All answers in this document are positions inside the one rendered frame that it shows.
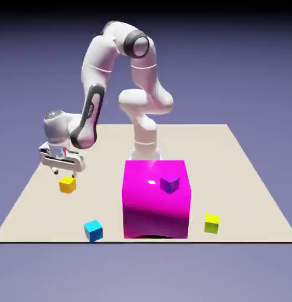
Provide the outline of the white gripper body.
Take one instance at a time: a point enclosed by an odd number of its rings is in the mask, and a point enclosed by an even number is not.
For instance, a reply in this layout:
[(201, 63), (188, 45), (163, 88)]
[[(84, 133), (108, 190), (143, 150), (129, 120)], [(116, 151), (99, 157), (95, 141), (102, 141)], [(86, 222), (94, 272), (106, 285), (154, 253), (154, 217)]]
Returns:
[(45, 149), (40, 150), (40, 161), (43, 165), (51, 168), (71, 170), (73, 172), (82, 172), (86, 165), (84, 158), (77, 152), (71, 152), (66, 150), (66, 156), (58, 159), (52, 157), (49, 151)]

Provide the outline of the small orange cube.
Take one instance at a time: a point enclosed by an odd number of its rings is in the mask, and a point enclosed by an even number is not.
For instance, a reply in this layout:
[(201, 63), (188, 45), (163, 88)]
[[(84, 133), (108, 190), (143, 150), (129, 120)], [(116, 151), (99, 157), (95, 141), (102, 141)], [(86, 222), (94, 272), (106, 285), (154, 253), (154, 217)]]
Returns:
[(62, 193), (72, 193), (76, 189), (76, 179), (74, 177), (65, 176), (59, 180), (58, 184)]

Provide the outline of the small cyan cube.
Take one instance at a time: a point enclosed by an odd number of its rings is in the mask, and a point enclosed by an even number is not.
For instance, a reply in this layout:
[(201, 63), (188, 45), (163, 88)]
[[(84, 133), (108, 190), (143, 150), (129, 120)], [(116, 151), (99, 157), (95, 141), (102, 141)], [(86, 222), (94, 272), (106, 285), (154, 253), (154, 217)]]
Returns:
[(85, 223), (84, 231), (90, 242), (98, 241), (103, 238), (103, 227), (98, 220)]

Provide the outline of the small purple cube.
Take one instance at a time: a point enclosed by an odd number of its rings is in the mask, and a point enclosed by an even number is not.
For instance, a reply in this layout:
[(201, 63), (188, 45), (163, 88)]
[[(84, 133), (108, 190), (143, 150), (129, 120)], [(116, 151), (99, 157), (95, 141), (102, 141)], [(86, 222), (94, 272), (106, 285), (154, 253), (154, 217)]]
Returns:
[(168, 194), (172, 194), (176, 192), (179, 189), (180, 185), (180, 178), (176, 179), (165, 179), (165, 178), (160, 178), (160, 188), (164, 192)]

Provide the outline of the small yellow-green cube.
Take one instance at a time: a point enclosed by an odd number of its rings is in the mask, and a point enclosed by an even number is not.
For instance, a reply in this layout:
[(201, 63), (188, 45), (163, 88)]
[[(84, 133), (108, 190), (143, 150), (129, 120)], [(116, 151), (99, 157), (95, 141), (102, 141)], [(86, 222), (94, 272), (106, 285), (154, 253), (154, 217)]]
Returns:
[(215, 214), (205, 214), (204, 232), (217, 234), (219, 227), (219, 216)]

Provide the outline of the large magenta box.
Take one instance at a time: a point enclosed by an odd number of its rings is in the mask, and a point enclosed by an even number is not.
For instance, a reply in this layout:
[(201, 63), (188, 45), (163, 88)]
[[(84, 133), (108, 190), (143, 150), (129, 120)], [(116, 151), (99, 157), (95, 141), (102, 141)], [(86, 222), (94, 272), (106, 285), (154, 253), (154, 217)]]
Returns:
[[(180, 178), (168, 194), (160, 178)], [(126, 239), (188, 237), (191, 186), (183, 160), (127, 160), (122, 185), (123, 232)]]

